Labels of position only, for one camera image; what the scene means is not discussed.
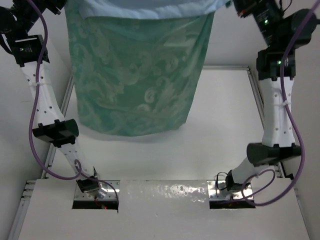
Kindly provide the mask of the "blue green pillowcase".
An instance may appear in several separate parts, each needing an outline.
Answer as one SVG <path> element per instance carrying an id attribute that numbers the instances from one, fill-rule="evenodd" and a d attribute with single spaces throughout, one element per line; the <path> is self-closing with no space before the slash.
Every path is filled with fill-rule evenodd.
<path id="1" fill-rule="evenodd" d="M 188 118 L 224 0 L 69 0 L 79 122 L 107 135 L 178 129 Z"/>

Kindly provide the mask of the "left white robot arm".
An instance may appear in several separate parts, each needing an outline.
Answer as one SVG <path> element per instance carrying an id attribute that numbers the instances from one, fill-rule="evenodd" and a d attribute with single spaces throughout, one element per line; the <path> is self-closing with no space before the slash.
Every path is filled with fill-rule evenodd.
<path id="1" fill-rule="evenodd" d="M 10 8 L 1 7 L 0 45 L 15 58 L 34 99 L 28 138 L 35 160 L 47 174 L 61 180 L 75 180 L 82 193 L 97 198 L 102 189 L 97 172 L 86 162 L 78 142 L 77 122 L 65 119 L 48 75 L 48 27 L 43 12 L 49 10 L 59 15 L 65 5 L 64 0 L 14 0 Z M 48 169 L 36 152 L 34 138 L 56 147 L 75 176 L 61 176 Z"/>

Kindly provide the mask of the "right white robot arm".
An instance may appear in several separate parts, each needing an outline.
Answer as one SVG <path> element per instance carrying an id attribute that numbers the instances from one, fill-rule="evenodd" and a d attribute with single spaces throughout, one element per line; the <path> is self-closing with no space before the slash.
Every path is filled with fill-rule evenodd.
<path id="1" fill-rule="evenodd" d="M 300 9 L 288 17 L 274 0 L 235 0 L 241 18 L 252 15 L 267 44 L 258 52 L 256 68 L 263 94 L 264 133 L 260 143 L 250 143 L 246 158 L 225 179 L 228 193 L 249 185 L 248 178 L 270 165 L 302 154 L 291 123 L 291 91 L 296 76 L 296 49 L 310 43 L 320 23 L 314 9 Z"/>

